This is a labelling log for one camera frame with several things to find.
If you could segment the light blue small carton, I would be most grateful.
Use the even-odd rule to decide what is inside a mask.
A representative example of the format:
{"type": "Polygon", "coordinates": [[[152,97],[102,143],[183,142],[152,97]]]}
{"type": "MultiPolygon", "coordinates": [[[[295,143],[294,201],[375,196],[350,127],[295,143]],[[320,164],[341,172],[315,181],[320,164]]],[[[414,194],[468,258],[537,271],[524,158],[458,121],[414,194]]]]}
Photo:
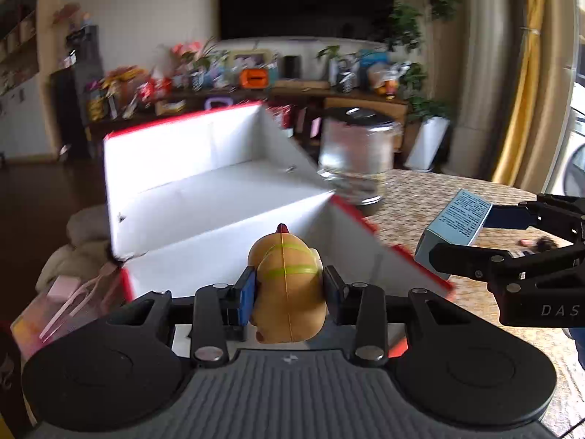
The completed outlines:
{"type": "Polygon", "coordinates": [[[492,206],[492,203],[480,196],[460,189],[423,231],[416,246],[415,260],[447,281],[450,274],[440,273],[430,264],[431,249],[439,243],[471,246],[483,228],[492,206]]]}

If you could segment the yellow plush chick toy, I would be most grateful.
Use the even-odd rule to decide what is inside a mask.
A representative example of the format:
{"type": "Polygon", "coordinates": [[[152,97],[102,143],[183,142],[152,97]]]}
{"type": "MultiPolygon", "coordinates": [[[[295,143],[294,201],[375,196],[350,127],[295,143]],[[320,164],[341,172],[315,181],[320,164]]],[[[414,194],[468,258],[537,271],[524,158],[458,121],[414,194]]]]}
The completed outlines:
{"type": "Polygon", "coordinates": [[[256,297],[250,322],[261,344],[305,342],[322,329],[327,305],[319,252],[280,223],[251,248],[256,297]]]}

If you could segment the yellow curtain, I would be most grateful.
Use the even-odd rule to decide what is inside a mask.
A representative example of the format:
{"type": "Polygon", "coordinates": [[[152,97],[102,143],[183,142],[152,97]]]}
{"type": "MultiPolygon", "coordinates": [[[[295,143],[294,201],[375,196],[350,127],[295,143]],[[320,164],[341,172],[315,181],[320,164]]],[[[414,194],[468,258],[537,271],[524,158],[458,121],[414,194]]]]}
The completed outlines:
{"type": "Polygon", "coordinates": [[[514,185],[528,150],[540,76],[540,30],[546,0],[522,0],[524,16],[518,57],[520,68],[514,82],[510,118],[494,168],[495,183],[514,185]]]}

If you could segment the red white cardboard box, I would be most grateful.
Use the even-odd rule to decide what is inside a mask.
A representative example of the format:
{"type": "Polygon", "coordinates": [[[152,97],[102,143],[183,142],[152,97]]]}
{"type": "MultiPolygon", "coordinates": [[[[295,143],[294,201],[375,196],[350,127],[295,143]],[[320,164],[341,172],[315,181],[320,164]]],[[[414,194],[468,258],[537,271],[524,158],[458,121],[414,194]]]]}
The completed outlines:
{"type": "Polygon", "coordinates": [[[129,298],[234,284],[253,243],[280,224],[347,284],[395,296],[452,291],[406,250],[385,246],[261,104],[113,133],[103,155],[111,246],[129,298]]]}

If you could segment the pink plastic tweezers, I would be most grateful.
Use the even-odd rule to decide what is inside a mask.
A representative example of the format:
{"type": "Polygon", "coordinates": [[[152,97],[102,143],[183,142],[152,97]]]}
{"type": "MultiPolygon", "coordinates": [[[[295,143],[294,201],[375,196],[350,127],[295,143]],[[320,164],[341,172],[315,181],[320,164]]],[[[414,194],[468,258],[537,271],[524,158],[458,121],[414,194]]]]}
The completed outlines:
{"type": "Polygon", "coordinates": [[[39,333],[39,339],[46,340],[46,338],[53,336],[54,332],[60,328],[60,319],[62,319],[66,314],[74,317],[79,310],[88,304],[89,300],[95,294],[99,282],[102,281],[103,278],[111,277],[112,274],[115,274],[115,271],[117,271],[115,264],[106,263],[100,268],[100,271],[95,278],[92,278],[90,281],[81,284],[81,286],[79,286],[67,298],[64,304],[60,306],[60,309],[55,315],[53,315],[49,322],[46,323],[45,328],[41,333],[39,333]]]}

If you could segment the beige cushion pile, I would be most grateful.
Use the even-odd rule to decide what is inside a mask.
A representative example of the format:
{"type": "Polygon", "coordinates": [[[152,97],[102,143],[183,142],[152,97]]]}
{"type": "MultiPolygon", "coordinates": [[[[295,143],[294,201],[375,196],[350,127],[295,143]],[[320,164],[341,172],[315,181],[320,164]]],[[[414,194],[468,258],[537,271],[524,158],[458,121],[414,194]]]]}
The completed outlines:
{"type": "Polygon", "coordinates": [[[43,291],[59,275],[90,281],[109,260],[110,226],[105,204],[82,209],[67,221],[67,242],[49,257],[36,282],[43,291]]]}

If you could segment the clear bead organizer box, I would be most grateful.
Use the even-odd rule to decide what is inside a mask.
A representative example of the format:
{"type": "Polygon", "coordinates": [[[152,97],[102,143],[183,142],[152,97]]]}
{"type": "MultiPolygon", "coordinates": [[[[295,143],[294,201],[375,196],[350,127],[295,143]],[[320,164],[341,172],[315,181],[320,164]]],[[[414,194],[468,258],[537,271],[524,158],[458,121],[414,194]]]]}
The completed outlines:
{"type": "Polygon", "coordinates": [[[40,349],[106,315],[125,301],[119,274],[94,278],[59,275],[11,324],[12,336],[28,361],[40,349]]]}

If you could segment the white planter with plant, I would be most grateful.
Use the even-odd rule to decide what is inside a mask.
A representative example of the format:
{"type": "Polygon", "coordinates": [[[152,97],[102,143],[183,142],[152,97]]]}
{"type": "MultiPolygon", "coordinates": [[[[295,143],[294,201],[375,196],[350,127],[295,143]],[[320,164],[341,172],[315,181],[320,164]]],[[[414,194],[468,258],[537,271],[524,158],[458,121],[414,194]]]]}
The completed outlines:
{"type": "Polygon", "coordinates": [[[407,61],[400,78],[401,99],[408,105],[401,152],[403,164],[416,172],[430,172],[450,126],[450,111],[443,102],[423,93],[426,72],[419,63],[407,61]]]}

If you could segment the glass kettle black lid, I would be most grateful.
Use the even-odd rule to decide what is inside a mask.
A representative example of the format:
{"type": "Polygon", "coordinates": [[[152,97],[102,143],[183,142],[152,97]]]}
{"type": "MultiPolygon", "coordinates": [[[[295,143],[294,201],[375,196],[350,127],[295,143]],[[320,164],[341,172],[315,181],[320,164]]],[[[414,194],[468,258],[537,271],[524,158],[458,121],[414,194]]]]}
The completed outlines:
{"type": "Polygon", "coordinates": [[[383,113],[356,106],[327,108],[318,173],[338,196],[362,214],[372,215],[386,196],[399,135],[401,124],[383,113]]]}

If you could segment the wooden tv sideboard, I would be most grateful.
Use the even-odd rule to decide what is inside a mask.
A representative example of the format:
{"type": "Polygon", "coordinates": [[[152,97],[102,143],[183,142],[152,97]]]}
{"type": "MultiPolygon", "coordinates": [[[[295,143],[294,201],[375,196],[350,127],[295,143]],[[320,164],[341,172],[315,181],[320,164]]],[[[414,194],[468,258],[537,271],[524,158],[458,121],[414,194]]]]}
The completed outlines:
{"type": "MultiPolygon", "coordinates": [[[[185,101],[184,109],[178,115],[186,115],[205,109],[207,100],[217,97],[228,97],[234,105],[247,102],[263,102],[269,106],[290,105],[288,115],[290,127],[294,130],[294,138],[301,145],[316,154],[317,140],[320,139],[322,128],[315,127],[313,120],[323,117],[324,110],[331,107],[365,107],[390,116],[404,128],[408,115],[408,103],[400,99],[388,99],[386,97],[359,90],[350,93],[340,93],[333,89],[315,87],[273,87],[267,89],[205,89],[202,91],[175,90],[166,97],[159,99],[163,102],[185,101]]],[[[105,118],[97,122],[90,122],[85,129],[89,141],[97,145],[110,133],[122,131],[134,127],[143,126],[154,121],[174,117],[171,115],[156,115],[153,108],[137,110],[129,119],[121,116],[116,119],[105,118]]]]}

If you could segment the orange retro radio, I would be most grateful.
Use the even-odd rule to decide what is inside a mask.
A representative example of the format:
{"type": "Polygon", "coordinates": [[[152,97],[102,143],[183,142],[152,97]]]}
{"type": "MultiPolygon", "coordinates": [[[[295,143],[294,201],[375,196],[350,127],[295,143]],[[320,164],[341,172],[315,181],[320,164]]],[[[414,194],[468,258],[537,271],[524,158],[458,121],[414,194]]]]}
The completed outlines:
{"type": "Polygon", "coordinates": [[[244,68],[240,71],[239,82],[245,89],[266,89],[270,86],[270,71],[264,67],[244,68]]]}

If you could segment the black cabinet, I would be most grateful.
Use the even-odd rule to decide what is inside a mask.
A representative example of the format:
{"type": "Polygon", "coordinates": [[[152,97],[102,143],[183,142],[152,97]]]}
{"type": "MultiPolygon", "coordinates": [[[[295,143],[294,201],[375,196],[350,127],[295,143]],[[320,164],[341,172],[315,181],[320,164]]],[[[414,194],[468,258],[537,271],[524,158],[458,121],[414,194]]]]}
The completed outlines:
{"type": "Polygon", "coordinates": [[[104,77],[99,50],[99,27],[86,25],[65,37],[67,67],[50,75],[54,116],[60,132],[60,156],[87,159],[91,156],[86,126],[88,93],[86,88],[104,77]]]}

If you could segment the picture frame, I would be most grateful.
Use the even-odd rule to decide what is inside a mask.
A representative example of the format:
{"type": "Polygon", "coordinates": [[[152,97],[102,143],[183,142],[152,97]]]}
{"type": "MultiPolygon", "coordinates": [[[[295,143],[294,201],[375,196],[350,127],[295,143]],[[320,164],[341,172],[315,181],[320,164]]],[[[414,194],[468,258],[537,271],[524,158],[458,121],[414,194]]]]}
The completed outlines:
{"type": "Polygon", "coordinates": [[[239,74],[246,68],[265,67],[272,60],[271,50],[230,50],[227,64],[233,74],[239,74]]]}

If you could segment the black wall television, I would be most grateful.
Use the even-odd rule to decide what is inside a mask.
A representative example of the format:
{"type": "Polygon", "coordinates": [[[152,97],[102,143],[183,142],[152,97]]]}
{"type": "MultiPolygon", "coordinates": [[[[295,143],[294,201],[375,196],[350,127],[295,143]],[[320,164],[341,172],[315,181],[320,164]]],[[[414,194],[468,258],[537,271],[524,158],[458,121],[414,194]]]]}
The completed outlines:
{"type": "Polygon", "coordinates": [[[395,0],[218,0],[222,40],[385,40],[395,0]]]}

